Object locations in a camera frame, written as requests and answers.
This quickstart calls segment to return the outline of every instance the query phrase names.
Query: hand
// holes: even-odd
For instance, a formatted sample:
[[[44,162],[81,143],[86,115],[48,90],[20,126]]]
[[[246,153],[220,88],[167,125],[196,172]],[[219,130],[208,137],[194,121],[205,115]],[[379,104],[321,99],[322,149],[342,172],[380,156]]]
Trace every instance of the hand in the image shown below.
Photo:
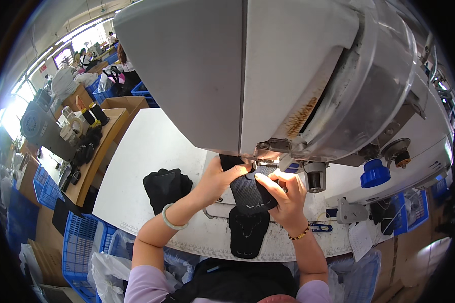
[[[242,164],[235,165],[225,172],[221,166],[221,159],[218,156],[214,157],[202,175],[199,185],[191,192],[195,200],[199,201],[200,209],[216,202],[234,179],[249,173],[250,170],[250,164]]]
[[[295,173],[282,173],[277,169],[269,176],[256,173],[255,178],[278,202],[275,208],[268,210],[275,221],[292,237],[303,233],[308,226],[307,218],[303,214],[307,190],[300,177]]]

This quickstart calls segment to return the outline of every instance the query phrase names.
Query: woman's right hand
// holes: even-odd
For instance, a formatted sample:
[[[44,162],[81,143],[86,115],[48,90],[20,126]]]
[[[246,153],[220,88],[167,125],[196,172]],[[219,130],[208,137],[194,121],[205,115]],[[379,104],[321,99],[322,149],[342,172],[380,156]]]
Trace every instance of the woman's right hand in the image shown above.
[[[275,221],[292,237],[303,233],[308,226],[307,218],[303,214],[307,190],[300,177],[296,173],[282,173],[277,169],[269,176],[256,173],[255,178],[278,202],[275,208],[268,210]]]

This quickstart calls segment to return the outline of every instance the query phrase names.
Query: blue knob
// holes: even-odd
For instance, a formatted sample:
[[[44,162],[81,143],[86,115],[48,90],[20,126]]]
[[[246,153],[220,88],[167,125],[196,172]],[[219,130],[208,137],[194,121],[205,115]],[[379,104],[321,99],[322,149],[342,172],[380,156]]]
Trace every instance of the blue knob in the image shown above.
[[[360,176],[362,188],[370,188],[383,184],[391,179],[389,168],[382,165],[381,160],[371,159],[364,164],[364,173]]]

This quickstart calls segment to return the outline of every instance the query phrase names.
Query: long brown hair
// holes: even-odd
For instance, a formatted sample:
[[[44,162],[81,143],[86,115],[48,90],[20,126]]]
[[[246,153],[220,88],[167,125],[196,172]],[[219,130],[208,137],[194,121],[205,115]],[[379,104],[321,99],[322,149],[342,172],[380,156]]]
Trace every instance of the long brown hair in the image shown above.
[[[127,55],[125,51],[123,50],[123,46],[121,44],[118,44],[118,58],[120,58],[121,64],[126,64],[127,63]]]

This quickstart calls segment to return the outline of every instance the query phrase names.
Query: purple shirt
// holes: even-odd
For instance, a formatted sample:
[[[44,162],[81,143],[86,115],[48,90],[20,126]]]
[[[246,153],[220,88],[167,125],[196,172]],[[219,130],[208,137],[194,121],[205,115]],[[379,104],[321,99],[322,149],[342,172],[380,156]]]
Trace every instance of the purple shirt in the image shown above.
[[[167,283],[163,272],[150,265],[140,265],[131,270],[125,303],[160,303],[165,296],[174,292]],[[305,283],[297,293],[301,303],[331,303],[327,283],[313,280]],[[204,298],[194,299],[193,303],[213,303]]]

